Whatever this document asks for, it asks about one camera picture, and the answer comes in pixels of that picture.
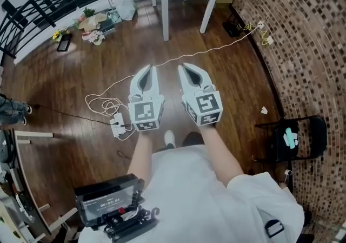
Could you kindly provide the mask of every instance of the timer display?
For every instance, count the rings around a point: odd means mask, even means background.
[[[101,217],[102,214],[130,206],[132,204],[133,192],[134,187],[131,186],[118,192],[82,202],[86,218],[93,220]]]

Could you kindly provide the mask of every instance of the white cable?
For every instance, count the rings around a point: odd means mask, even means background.
[[[178,60],[184,56],[195,56],[195,55],[198,55],[198,54],[205,54],[206,52],[210,52],[211,50],[220,50],[224,47],[229,47],[229,46],[232,46],[233,44],[239,42],[240,40],[244,39],[245,37],[247,37],[248,35],[250,35],[251,33],[253,33],[256,29],[258,29],[259,26],[257,26],[255,29],[253,29],[251,32],[249,32],[248,34],[246,34],[245,36],[243,36],[242,38],[230,43],[230,44],[227,44],[227,45],[223,45],[219,48],[212,48],[212,49],[209,49],[209,50],[206,50],[206,51],[199,51],[199,52],[196,52],[195,54],[193,55],[181,55],[180,57],[178,58],[173,58],[173,59],[170,59],[170,60],[167,60],[166,62],[162,63],[162,64],[159,64],[159,65],[156,65],[156,67],[160,67],[160,66],[163,66],[165,64],[167,64],[168,62],[170,61],[173,61],[173,60]],[[113,83],[110,87],[108,87],[104,92],[102,92],[101,94],[97,95],[97,94],[89,94],[87,96],[85,96],[85,103],[87,104],[88,108],[94,112],[94,113],[97,113],[97,114],[101,114],[103,116],[107,116],[107,117],[112,117],[114,114],[116,114],[120,108],[120,106],[124,106],[128,112],[130,113],[130,110],[128,108],[128,106],[124,105],[121,100],[119,100],[118,98],[102,98],[101,96],[103,94],[105,94],[110,88],[112,88],[114,85],[116,85],[117,83],[120,83],[124,80],[127,80],[128,78],[130,77],[134,77],[135,75],[131,75],[131,76],[127,76],[125,78],[123,78],[122,80],[119,80],[115,83]],[[90,96],[94,96],[95,98],[91,99],[90,101],[87,100],[88,97]],[[96,101],[96,100],[104,100],[102,102],[102,108],[103,110],[102,111],[96,111],[96,110],[93,110],[90,105],[92,102]],[[130,130],[127,130],[125,128],[126,131],[128,132],[131,132],[133,130],[134,126],[132,125],[131,129]],[[120,139],[121,141],[125,141],[126,139],[128,139],[133,133],[135,133],[136,130],[134,130],[128,137],[126,137],[125,139]]]
[[[285,170],[285,175],[286,175],[286,178],[285,178],[285,181],[284,183],[286,182],[286,179],[288,178],[288,176],[292,176],[292,171],[291,170]]]

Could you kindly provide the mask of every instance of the black chair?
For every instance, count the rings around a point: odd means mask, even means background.
[[[292,133],[299,133],[298,122],[309,120],[311,145],[310,155],[308,157],[298,157],[299,143],[293,149],[287,146],[283,136],[287,128],[291,128]],[[327,147],[327,125],[320,116],[308,116],[295,119],[281,119],[278,122],[256,124],[255,127],[269,129],[269,126],[274,126],[272,129],[272,137],[270,138],[270,148],[265,159],[256,159],[260,162],[277,163],[282,161],[292,160],[307,160],[315,159],[323,154]]]

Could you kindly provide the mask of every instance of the power cord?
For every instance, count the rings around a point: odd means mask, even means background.
[[[117,155],[119,157],[121,157],[122,159],[127,159],[127,160],[131,160],[132,158],[130,158],[129,156],[125,155],[124,152],[122,150],[117,150]]]
[[[45,109],[54,111],[54,112],[56,112],[56,113],[59,113],[59,114],[65,115],[65,116],[71,116],[71,117],[75,117],[75,118],[80,118],[80,119],[84,119],[84,120],[89,120],[89,121],[91,121],[91,122],[98,122],[98,123],[102,123],[102,124],[107,124],[107,125],[109,125],[109,126],[112,126],[112,125],[113,125],[113,124],[111,124],[111,123],[102,122],[102,121],[99,121],[99,120],[93,120],[93,119],[90,119],[90,118],[85,118],[85,117],[81,117],[81,116],[78,116],[78,115],[73,115],[73,114],[69,114],[69,113],[66,113],[66,112],[62,112],[62,111],[56,110],[56,109],[54,109],[54,108],[50,108],[50,107],[46,107],[46,106],[44,106],[44,105],[42,105],[42,104],[38,104],[38,103],[34,104],[32,107],[35,108],[35,109],[37,109],[37,110],[39,110],[40,107],[43,107],[43,108],[45,108]],[[132,126],[132,124],[125,124],[125,125],[123,125],[123,126],[121,126],[121,127],[126,128],[126,127],[131,127],[131,126]]]
[[[199,52],[196,52],[195,54],[192,54],[192,55],[181,55],[180,57],[178,58],[173,58],[173,59],[170,59],[162,64],[159,64],[159,65],[156,65],[156,67],[160,67],[160,66],[164,66],[165,64],[167,64],[168,62],[171,62],[171,61],[174,61],[174,60],[178,60],[182,57],[186,57],[186,56],[195,56],[197,54],[205,54],[207,52],[210,52],[212,50],[220,50],[224,47],[229,47],[229,46],[232,46],[233,44],[241,41],[242,39],[244,39],[245,37],[249,36],[251,33],[253,33],[256,29],[258,29],[259,26],[255,27],[252,31],[250,31],[248,34],[246,34],[245,36],[243,36],[242,38],[230,43],[230,44],[227,44],[227,45],[223,45],[221,47],[218,47],[218,48],[212,48],[212,49],[209,49],[209,50],[206,50],[206,51],[199,51]],[[114,82],[110,87],[108,87],[104,92],[102,92],[101,94],[89,94],[87,96],[85,96],[85,103],[87,104],[88,108],[94,112],[94,113],[97,113],[97,114],[101,114],[103,116],[106,116],[106,117],[112,117],[115,113],[118,112],[120,106],[122,107],[125,107],[128,112],[130,113],[130,110],[128,108],[128,106],[126,106],[125,104],[123,104],[121,102],[121,100],[119,100],[118,98],[105,98],[105,97],[102,97],[110,88],[112,88],[114,85],[116,85],[117,83],[120,83],[120,82],[123,82],[125,80],[127,80],[128,78],[130,77],[134,77],[135,75],[130,75],[130,76],[127,76],[127,77],[124,77],[123,79],[119,80],[119,81],[116,81]],[[95,102],[96,100],[103,100],[102,102],[102,110],[101,111],[97,111],[97,110],[94,110],[90,107],[90,105]],[[127,138],[129,138],[132,134],[135,133],[136,130],[134,130]]]
[[[253,25],[253,24],[251,24],[251,23],[248,23],[244,28],[242,28],[242,27],[240,26],[240,24],[238,24],[238,25],[237,25],[237,28],[238,28],[238,27],[239,27],[240,29],[242,29],[242,30],[249,30],[249,31],[251,31],[252,29],[257,29],[257,28],[258,28],[258,27],[256,27],[255,25]],[[260,31],[260,33],[262,34],[262,36],[261,36],[262,45],[264,46],[264,45],[270,44],[270,41],[269,41],[269,37],[270,37],[270,36],[265,36],[265,35],[268,33],[268,31],[267,31],[267,30],[262,31],[261,28],[259,29],[259,31]]]

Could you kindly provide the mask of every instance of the power strip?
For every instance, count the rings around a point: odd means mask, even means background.
[[[109,122],[115,138],[119,138],[119,135],[126,132],[123,115],[121,113],[114,114],[114,119],[110,120]]]
[[[271,36],[268,36],[267,42],[268,42],[269,45],[272,45],[274,43],[274,40],[273,40],[273,38]]]
[[[259,21],[257,26],[259,27],[260,30],[264,28],[264,21]]]

